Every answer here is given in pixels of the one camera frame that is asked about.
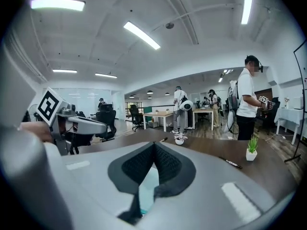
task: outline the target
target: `green plant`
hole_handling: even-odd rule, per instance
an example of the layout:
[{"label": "green plant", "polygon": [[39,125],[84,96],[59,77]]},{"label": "green plant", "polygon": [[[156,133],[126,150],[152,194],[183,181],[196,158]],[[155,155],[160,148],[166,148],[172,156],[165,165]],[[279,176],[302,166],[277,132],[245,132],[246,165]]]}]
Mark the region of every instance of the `green plant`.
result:
[{"label": "green plant", "polygon": [[257,150],[257,142],[258,142],[258,137],[253,137],[248,141],[248,151],[250,153],[254,153]]}]

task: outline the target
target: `gray pants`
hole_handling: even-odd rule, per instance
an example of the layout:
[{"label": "gray pants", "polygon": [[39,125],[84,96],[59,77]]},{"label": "gray pants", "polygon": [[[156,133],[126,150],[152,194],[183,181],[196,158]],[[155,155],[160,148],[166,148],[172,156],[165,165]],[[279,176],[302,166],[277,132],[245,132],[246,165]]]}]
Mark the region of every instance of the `gray pants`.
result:
[{"label": "gray pants", "polygon": [[183,110],[174,111],[174,131],[178,131],[178,117],[180,118],[180,132],[183,133],[186,124],[186,112]]}]

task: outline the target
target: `black pen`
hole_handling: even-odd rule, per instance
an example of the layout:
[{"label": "black pen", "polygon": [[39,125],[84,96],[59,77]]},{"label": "black pen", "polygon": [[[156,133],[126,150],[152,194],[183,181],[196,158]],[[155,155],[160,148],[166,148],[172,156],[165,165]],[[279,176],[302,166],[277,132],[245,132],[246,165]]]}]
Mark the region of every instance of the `black pen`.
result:
[{"label": "black pen", "polygon": [[233,162],[231,162],[231,161],[229,161],[229,160],[227,160],[227,159],[224,159],[224,158],[222,158],[222,157],[219,157],[219,158],[222,159],[222,160],[224,160],[225,162],[227,162],[227,163],[229,163],[229,164],[231,164],[231,165],[233,165],[233,166],[239,168],[239,169],[242,169],[242,167],[241,167],[240,165],[237,165],[236,163],[233,163]]}]

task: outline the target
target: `green panel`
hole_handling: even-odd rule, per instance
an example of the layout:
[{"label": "green panel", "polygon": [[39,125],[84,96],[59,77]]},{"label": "green panel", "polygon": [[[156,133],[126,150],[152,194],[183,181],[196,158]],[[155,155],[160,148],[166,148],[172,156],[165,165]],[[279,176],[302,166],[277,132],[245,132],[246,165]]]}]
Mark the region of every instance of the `green panel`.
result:
[{"label": "green panel", "polygon": [[[153,111],[153,108],[151,106],[144,107],[144,113],[151,113]],[[152,117],[145,117],[146,121],[151,121]]]}]

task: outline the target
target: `white tablecloth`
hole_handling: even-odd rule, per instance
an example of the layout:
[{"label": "white tablecloth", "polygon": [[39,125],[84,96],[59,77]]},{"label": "white tablecloth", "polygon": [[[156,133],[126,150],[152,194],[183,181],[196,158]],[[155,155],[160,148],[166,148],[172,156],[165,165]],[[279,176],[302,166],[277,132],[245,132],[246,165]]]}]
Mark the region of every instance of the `white tablecloth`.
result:
[{"label": "white tablecloth", "polygon": [[278,119],[284,119],[300,125],[303,119],[303,110],[278,108],[274,122],[276,123]]}]

